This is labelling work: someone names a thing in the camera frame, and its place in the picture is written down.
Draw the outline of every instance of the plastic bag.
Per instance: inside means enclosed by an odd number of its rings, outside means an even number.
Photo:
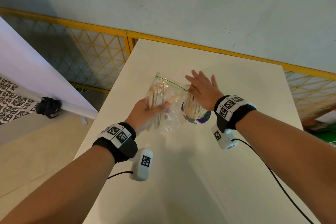
[[[189,118],[198,120],[206,114],[207,110],[197,102],[192,94],[187,93],[187,98],[183,103],[183,112]]]
[[[180,119],[183,118],[181,107],[186,97],[186,91],[186,85],[170,80],[157,72],[147,91],[145,103],[149,109],[152,109],[169,102],[170,108],[165,113],[158,115],[146,130],[171,132],[181,126]]]

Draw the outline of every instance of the white tracking device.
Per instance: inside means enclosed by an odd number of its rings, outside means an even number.
[[[133,162],[131,168],[133,173],[129,175],[129,178],[139,182],[146,181],[152,166],[153,152],[146,148],[141,148],[134,158],[129,160]]]
[[[232,130],[231,129],[225,129],[224,133],[222,133],[219,128],[217,127],[217,125],[215,124],[212,128],[211,128],[211,132],[214,135],[214,137],[216,138],[219,146],[223,149],[223,150],[229,150],[232,149],[234,146],[236,146],[238,144],[237,140],[231,141],[232,139],[234,139],[235,137],[232,134]]]

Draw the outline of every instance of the green zipper seal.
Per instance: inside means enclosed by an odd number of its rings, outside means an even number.
[[[156,75],[155,77],[160,78],[160,79],[163,79],[163,80],[168,81],[168,82],[171,82],[171,81],[169,81],[169,80],[167,80],[167,79],[165,79],[165,78],[159,77],[159,76],[157,76],[157,75]],[[180,87],[180,88],[183,89],[184,91],[187,91],[186,89],[182,88],[182,87],[179,86],[178,84],[176,84],[176,83],[174,83],[174,82],[171,82],[171,83],[172,83],[172,84],[175,84],[175,85],[178,86],[178,87]]]

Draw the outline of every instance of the white tabletop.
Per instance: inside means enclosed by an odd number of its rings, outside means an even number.
[[[243,97],[259,111],[302,129],[281,66],[139,39],[75,158],[108,125],[125,120],[157,71],[187,83],[184,76],[192,69],[215,74],[226,95]],[[226,151],[219,147],[211,133],[215,122],[212,113],[204,124],[187,122],[176,133],[141,133],[138,148],[154,153],[149,179],[137,182],[128,174],[109,179],[85,223],[306,224],[252,150],[242,143]],[[131,162],[118,163],[111,174],[130,168]]]

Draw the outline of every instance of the black and white patterned cloth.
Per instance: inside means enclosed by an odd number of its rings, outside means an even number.
[[[37,103],[15,94],[17,87],[13,82],[0,77],[0,125],[35,112]]]

